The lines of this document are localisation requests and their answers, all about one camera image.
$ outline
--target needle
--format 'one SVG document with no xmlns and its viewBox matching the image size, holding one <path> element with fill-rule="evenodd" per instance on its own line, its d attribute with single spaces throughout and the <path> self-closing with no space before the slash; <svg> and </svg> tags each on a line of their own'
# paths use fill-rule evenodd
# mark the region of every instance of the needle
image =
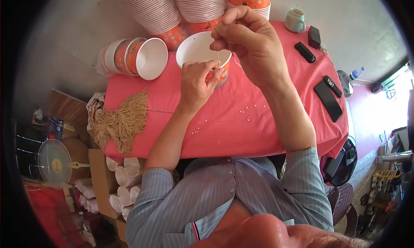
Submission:
<svg viewBox="0 0 414 248">
<path fill-rule="evenodd" d="M 217 55 L 217 61 L 219 62 L 219 68 L 220 68 L 220 59 L 219 59 L 219 53 L 216 51 L 216 55 Z"/>
</svg>

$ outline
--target white wall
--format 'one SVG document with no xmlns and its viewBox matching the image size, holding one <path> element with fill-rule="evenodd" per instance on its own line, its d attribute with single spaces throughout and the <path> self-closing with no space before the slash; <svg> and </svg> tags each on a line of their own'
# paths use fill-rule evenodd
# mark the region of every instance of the white wall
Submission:
<svg viewBox="0 0 414 248">
<path fill-rule="evenodd" d="M 380 0 L 271 2 L 270 19 L 274 21 L 283 21 L 290 8 L 303 11 L 307 26 L 319 29 L 337 70 L 351 73 L 364 66 L 361 80 L 376 81 L 407 55 L 401 35 Z"/>
<path fill-rule="evenodd" d="M 271 20 L 284 20 L 301 9 L 307 25 L 321 33 L 337 69 L 364 66 L 361 79 L 382 77 L 405 55 L 406 48 L 379 0 L 271 0 Z M 50 88 L 88 101 L 105 91 L 108 79 L 96 74 L 96 57 L 120 38 L 148 36 L 118 0 L 51 0 L 23 49 L 17 74 L 14 114 L 29 121 Z"/>
</svg>

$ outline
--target striped shirt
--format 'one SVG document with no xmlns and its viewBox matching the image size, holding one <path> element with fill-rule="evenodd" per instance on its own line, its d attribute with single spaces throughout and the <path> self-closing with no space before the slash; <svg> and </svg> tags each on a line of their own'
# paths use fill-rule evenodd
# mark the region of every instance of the striped shirt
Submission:
<svg viewBox="0 0 414 248">
<path fill-rule="evenodd" d="M 333 231 L 316 149 L 293 152 L 282 181 L 266 158 L 198 158 L 174 187 L 163 168 L 148 169 L 128 215 L 130 247 L 188 247 L 207 238 L 234 197 L 252 214 L 272 214 L 286 224 Z"/>
</svg>

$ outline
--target table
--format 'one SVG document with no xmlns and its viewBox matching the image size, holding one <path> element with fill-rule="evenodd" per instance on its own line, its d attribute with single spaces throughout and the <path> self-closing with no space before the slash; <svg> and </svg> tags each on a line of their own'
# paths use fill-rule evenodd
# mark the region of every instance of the table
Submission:
<svg viewBox="0 0 414 248">
<path fill-rule="evenodd" d="M 270 22 L 282 42 L 289 74 L 316 130 L 318 154 L 336 157 L 348 136 L 348 117 L 345 99 L 337 98 L 343 115 L 334 123 L 313 90 L 328 75 L 340 89 L 335 67 L 328 55 L 308 46 L 307 33 L 292 33 L 283 22 Z M 309 64 L 294 48 L 302 42 L 315 55 Z M 170 52 L 164 72 L 153 81 L 115 75 L 110 78 L 105 96 L 105 107 L 117 109 L 128 96 L 148 90 L 148 108 L 173 111 L 180 100 L 181 69 Z M 181 158 L 194 157 L 262 157 L 284 153 L 269 106 L 258 87 L 253 85 L 231 59 L 228 80 L 215 89 L 204 107 L 190 122 L 185 133 Z M 117 157 L 147 158 L 155 139 L 171 117 L 171 113 L 149 111 L 145 134 L 136 135 L 133 153 L 120 154 L 112 140 L 104 150 L 114 160 Z"/>
</svg>

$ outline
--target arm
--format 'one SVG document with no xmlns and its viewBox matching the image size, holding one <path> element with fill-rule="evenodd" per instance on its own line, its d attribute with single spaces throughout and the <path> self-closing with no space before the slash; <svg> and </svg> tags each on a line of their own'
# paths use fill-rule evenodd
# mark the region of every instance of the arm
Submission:
<svg viewBox="0 0 414 248">
<path fill-rule="evenodd" d="M 205 81 L 211 69 L 217 67 L 214 60 L 203 63 L 188 62 L 181 74 L 181 99 L 149 151 L 142 175 L 140 194 L 128 215 L 125 232 L 129 245 L 133 245 L 142 224 L 174 188 L 171 173 L 180 159 L 184 134 L 189 122 L 208 101 L 219 81 L 222 69 L 216 69 L 213 77 Z"/>
<path fill-rule="evenodd" d="M 219 81 L 222 69 L 216 69 L 213 77 L 205 81 L 210 70 L 217 66 L 214 60 L 183 64 L 180 102 L 149 151 L 144 172 L 149 168 L 163 168 L 172 172 L 177 166 L 187 126 L 213 94 Z"/>
<path fill-rule="evenodd" d="M 269 103 L 288 155 L 316 147 L 315 129 L 290 80 L 282 44 L 271 24 L 246 6 L 228 10 L 222 23 L 212 33 L 215 41 L 210 48 L 236 52 L 246 76 Z"/>
<path fill-rule="evenodd" d="M 282 44 L 264 18 L 246 6 L 229 9 L 212 33 L 212 50 L 236 52 L 246 76 L 265 96 L 280 141 L 287 151 L 282 186 L 305 208 L 316 225 L 332 230 L 312 121 L 290 80 Z"/>
</svg>

